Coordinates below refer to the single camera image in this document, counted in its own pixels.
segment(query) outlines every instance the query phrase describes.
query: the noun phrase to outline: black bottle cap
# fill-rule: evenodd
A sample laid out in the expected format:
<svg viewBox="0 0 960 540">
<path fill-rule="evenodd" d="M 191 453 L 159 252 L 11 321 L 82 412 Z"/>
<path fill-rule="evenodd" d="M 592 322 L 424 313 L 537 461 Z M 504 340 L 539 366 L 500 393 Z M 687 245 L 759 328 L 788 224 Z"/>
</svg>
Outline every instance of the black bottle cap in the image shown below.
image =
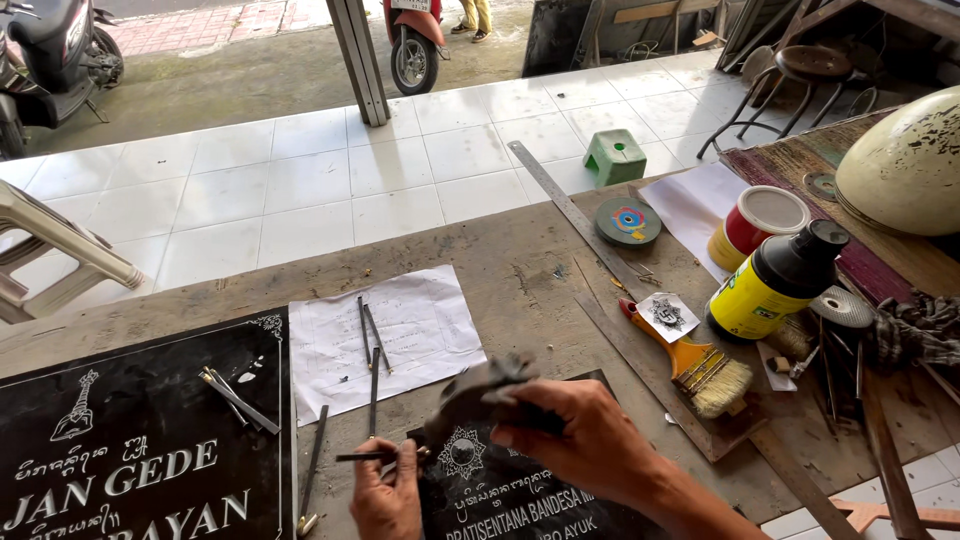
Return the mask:
<svg viewBox="0 0 960 540">
<path fill-rule="evenodd" d="M 815 219 L 790 238 L 790 245 L 807 260 L 833 260 L 850 243 L 850 233 L 827 219 Z"/>
</svg>

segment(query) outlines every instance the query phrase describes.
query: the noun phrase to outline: license plate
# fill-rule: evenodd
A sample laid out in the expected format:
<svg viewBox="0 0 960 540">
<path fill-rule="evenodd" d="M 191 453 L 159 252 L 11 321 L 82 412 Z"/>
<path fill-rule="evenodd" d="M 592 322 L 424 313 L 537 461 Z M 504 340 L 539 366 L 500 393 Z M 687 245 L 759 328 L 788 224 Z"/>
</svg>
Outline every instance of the license plate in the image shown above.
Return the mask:
<svg viewBox="0 0 960 540">
<path fill-rule="evenodd" d="M 430 13 L 430 0 L 393 0 L 390 7 L 395 10 L 414 10 Z"/>
</svg>

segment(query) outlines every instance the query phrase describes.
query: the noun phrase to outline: yellow brush handle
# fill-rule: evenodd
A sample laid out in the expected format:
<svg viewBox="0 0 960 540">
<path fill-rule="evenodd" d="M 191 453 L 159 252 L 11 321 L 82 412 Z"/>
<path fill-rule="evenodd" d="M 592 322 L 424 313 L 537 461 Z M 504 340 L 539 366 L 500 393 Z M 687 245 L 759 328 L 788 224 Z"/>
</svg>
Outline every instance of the yellow brush handle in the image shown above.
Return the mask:
<svg viewBox="0 0 960 540">
<path fill-rule="evenodd" d="M 663 336 L 660 335 L 650 323 L 643 319 L 639 313 L 634 313 L 630 318 L 630 322 L 637 325 L 638 328 L 650 334 L 651 337 L 657 340 L 660 343 L 660 346 L 670 355 L 670 365 L 673 368 L 673 373 L 670 375 L 670 379 L 676 379 L 680 376 L 681 373 L 686 371 L 693 362 L 700 359 L 707 350 L 712 347 L 712 345 L 700 345 L 698 343 L 693 343 L 686 336 L 681 337 L 673 343 L 667 343 L 666 339 L 663 339 Z"/>
</svg>

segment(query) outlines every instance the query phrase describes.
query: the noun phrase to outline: tire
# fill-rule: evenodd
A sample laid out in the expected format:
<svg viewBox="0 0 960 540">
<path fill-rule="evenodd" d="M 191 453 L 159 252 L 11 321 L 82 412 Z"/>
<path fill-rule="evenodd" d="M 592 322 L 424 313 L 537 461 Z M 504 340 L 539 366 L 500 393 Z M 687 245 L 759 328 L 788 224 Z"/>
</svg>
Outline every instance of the tire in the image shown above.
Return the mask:
<svg viewBox="0 0 960 540">
<path fill-rule="evenodd" d="M 433 89 L 433 85 L 437 83 L 437 75 L 440 74 L 440 59 L 437 57 L 437 45 L 416 30 L 409 27 L 407 28 L 408 50 L 413 49 L 417 51 L 417 53 L 422 52 L 423 54 L 423 71 L 419 77 L 414 77 L 415 82 L 402 76 L 397 68 L 401 46 L 400 38 L 397 37 L 396 41 L 394 41 L 394 51 L 390 55 L 390 72 L 394 75 L 396 89 L 407 96 L 429 92 Z"/>
<path fill-rule="evenodd" d="M 0 121 L 0 154 L 5 160 L 19 160 L 27 157 L 24 143 L 23 124 Z"/>
<path fill-rule="evenodd" d="M 123 55 L 120 54 L 120 47 L 117 45 L 117 42 L 113 40 L 113 37 L 110 37 L 110 34 L 106 30 L 100 28 L 99 26 L 93 27 L 93 42 L 97 44 L 97 47 L 100 47 L 100 50 L 112 54 L 113 56 L 120 59 L 120 66 L 117 68 L 117 74 L 113 79 L 111 79 L 106 85 L 105 88 L 113 88 L 119 85 L 123 81 L 123 72 L 124 72 L 124 62 Z"/>
</svg>

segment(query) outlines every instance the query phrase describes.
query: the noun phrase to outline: grinding disc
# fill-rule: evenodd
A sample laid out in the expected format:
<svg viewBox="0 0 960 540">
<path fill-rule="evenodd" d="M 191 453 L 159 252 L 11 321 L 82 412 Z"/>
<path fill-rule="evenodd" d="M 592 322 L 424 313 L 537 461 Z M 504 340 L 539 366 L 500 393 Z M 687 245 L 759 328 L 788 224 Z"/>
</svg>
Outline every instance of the grinding disc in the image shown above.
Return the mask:
<svg viewBox="0 0 960 540">
<path fill-rule="evenodd" d="M 642 248 L 660 234 L 660 217 L 650 205 L 633 197 L 610 199 L 597 209 L 593 220 L 600 236 L 621 248 Z"/>
<path fill-rule="evenodd" d="M 837 202 L 836 180 L 828 173 L 807 173 L 804 176 L 806 190 L 821 199 Z"/>
<path fill-rule="evenodd" d="M 856 295 L 836 285 L 810 303 L 813 312 L 847 328 L 867 328 L 874 323 L 874 311 Z"/>
</svg>

